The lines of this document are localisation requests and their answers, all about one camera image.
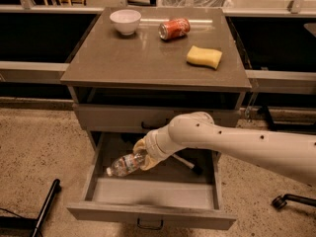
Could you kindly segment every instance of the sponge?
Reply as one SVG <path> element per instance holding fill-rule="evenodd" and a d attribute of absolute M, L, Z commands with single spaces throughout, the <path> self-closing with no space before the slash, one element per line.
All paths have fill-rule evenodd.
<path fill-rule="evenodd" d="M 221 55 L 221 51 L 209 48 L 199 48 L 193 45 L 188 52 L 187 62 L 194 65 L 209 66 L 217 69 Z"/>

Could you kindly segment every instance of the white bowl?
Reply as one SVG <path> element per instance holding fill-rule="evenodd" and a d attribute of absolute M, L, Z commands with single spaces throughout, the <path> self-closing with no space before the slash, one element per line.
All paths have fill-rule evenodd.
<path fill-rule="evenodd" d="M 139 26 L 141 14 L 135 10 L 119 10 L 110 14 L 115 28 L 124 36 L 132 35 Z"/>

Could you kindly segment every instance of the chair wheel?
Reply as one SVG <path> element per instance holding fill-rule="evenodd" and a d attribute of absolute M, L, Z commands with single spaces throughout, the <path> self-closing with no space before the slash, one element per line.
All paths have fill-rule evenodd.
<path fill-rule="evenodd" d="M 282 198 L 282 196 L 278 196 L 273 200 L 272 205 L 275 209 L 282 209 L 287 205 L 287 202 Z"/>

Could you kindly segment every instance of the bottle cap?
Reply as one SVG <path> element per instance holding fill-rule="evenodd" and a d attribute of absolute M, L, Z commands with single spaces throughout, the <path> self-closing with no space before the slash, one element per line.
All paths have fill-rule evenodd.
<path fill-rule="evenodd" d="M 109 175 L 109 177 L 111 177 L 113 174 L 112 174 L 112 170 L 111 168 L 107 168 L 107 174 Z"/>

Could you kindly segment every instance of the drawer front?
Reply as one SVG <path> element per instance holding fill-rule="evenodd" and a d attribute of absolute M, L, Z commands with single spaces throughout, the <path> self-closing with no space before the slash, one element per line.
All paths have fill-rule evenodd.
<path fill-rule="evenodd" d="M 78 220 L 136 224 L 140 228 L 160 230 L 164 226 L 228 230 L 236 217 L 221 211 L 158 208 L 141 205 L 97 204 L 81 202 L 68 205 Z"/>
<path fill-rule="evenodd" d="M 122 107 L 122 106 L 73 106 L 75 114 L 83 129 L 108 132 L 138 132 L 145 133 L 165 124 L 180 114 L 196 112 L 197 110 Z M 240 111 L 207 110 L 215 123 L 234 127 L 240 117 Z"/>

